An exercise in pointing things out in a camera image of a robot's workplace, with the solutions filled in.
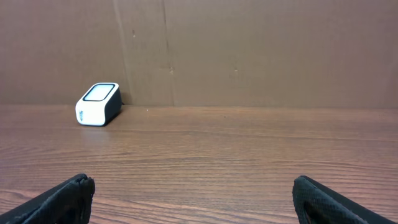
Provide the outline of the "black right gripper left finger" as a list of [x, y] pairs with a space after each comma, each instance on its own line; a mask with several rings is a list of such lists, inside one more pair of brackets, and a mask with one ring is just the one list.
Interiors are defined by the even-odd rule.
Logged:
[[77, 174], [50, 190], [1, 215], [6, 224], [87, 224], [95, 194], [95, 181]]

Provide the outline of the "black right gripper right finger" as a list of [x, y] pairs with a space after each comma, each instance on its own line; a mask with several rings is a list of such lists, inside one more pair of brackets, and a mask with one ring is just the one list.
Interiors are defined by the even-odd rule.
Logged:
[[292, 197], [300, 224], [396, 224], [305, 175], [294, 180]]

